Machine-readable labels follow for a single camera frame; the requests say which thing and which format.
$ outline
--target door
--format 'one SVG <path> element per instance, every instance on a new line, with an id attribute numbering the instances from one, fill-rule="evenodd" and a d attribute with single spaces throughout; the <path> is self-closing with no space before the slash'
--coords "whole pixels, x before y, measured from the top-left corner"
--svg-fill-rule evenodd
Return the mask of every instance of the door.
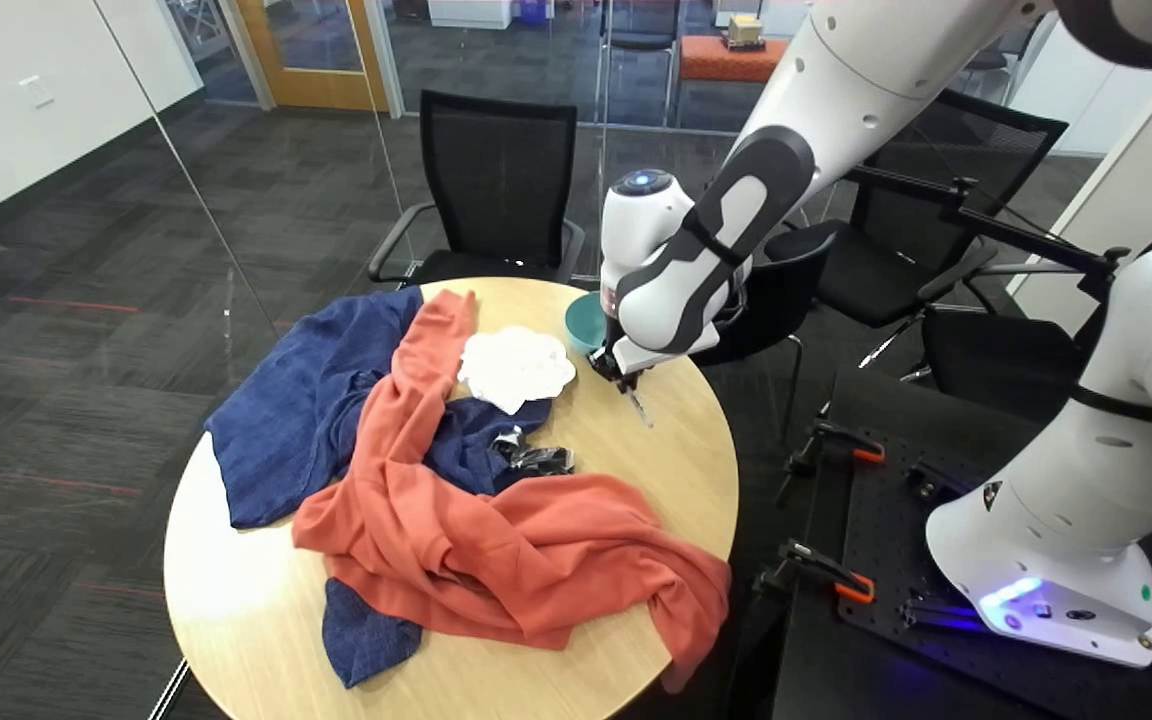
<path id="1" fill-rule="evenodd" d="M 364 0 L 236 0 L 270 104 L 384 112 Z"/>

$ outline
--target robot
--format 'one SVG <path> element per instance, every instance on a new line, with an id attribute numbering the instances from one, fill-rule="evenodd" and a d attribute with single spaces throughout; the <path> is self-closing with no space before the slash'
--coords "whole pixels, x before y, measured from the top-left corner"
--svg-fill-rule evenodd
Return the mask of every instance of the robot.
<path id="1" fill-rule="evenodd" d="M 766 227 L 889 143 L 982 42 L 1042 0 L 817 0 L 702 194 L 631 172 L 604 200 L 604 376 L 702 351 Z M 1152 0 L 1056 0 L 1092 51 L 1152 66 Z M 1152 251 L 1129 262 L 1063 411 L 924 538 L 1006 638 L 1152 665 Z"/>

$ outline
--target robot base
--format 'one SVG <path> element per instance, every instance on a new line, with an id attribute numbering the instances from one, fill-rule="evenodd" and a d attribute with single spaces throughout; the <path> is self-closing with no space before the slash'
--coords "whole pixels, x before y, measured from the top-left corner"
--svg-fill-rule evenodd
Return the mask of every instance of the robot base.
<path id="1" fill-rule="evenodd" d="M 998 532 L 998 485 L 938 503 L 924 538 L 950 588 L 1006 638 L 1042 642 L 1106 665 L 1152 665 L 1152 565 L 1130 545 L 1110 561 L 1063 565 Z"/>

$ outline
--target office chair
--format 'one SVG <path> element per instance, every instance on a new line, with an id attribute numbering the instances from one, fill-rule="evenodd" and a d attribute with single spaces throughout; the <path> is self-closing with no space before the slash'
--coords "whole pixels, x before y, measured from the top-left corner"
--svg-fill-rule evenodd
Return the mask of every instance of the office chair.
<path id="1" fill-rule="evenodd" d="M 599 0 L 599 56 L 597 56 L 597 100 L 607 122 L 607 56 L 612 51 L 668 51 L 661 117 L 668 122 L 674 64 L 678 64 L 682 0 Z"/>
<path id="2" fill-rule="evenodd" d="M 1094 294 L 1101 307 L 1075 334 L 1053 318 L 997 315 L 986 303 L 986 311 L 929 311 L 929 379 L 948 397 L 1047 423 L 1101 339 L 1106 285 L 1092 285 L 1087 294 Z"/>
<path id="3" fill-rule="evenodd" d="M 962 188 L 962 206 L 997 216 L 1047 157 L 1058 133 L 1058 120 L 938 93 L 938 100 L 864 167 L 899 172 L 929 184 L 957 178 Z M 982 262 L 991 246 L 974 244 L 972 251 L 974 233 L 950 223 L 943 200 L 893 184 L 866 184 L 864 172 L 854 172 L 854 178 L 859 192 L 852 220 L 805 233 L 835 235 L 819 276 L 819 303 L 866 328 L 889 328 L 889 339 L 859 359 L 859 368 L 866 368 L 893 347 L 893 339 L 899 339 L 905 328 L 919 318 L 929 303 L 966 279 L 962 268 Z"/>
<path id="4" fill-rule="evenodd" d="M 574 106 L 420 93 L 420 157 L 432 200 L 405 206 L 368 259 L 372 279 L 543 276 L 574 279 L 578 223 L 562 220 Z M 446 246 L 386 271 L 386 254 L 436 206 Z"/>
<path id="5" fill-rule="evenodd" d="M 817 301 L 817 279 L 825 271 L 831 235 L 805 235 L 805 233 L 779 233 L 772 235 L 749 279 L 742 291 L 732 301 L 732 318 L 720 323 L 720 342 L 709 351 L 696 351 L 693 359 L 701 368 L 732 365 L 742 356 L 757 356 L 779 339 L 797 347 L 791 356 L 791 376 L 788 376 L 788 405 L 785 405 L 785 423 L 791 418 L 797 387 L 800 387 L 800 368 L 805 368 L 805 342 L 797 328 L 809 318 L 811 301 Z"/>

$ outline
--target orange towel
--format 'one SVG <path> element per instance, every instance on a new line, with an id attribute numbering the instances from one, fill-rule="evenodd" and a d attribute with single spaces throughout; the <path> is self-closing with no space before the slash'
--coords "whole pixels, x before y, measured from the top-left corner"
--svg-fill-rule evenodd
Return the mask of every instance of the orange towel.
<path id="1" fill-rule="evenodd" d="M 417 311 L 364 405 L 349 477 L 301 503 L 294 545 L 321 549 L 375 612 L 432 633 L 560 648 L 574 622 L 649 603 L 672 650 L 664 688 L 678 690 L 724 622 L 724 561 L 664 536 L 612 477 L 466 497 L 420 464 L 466 330 L 472 294 Z"/>

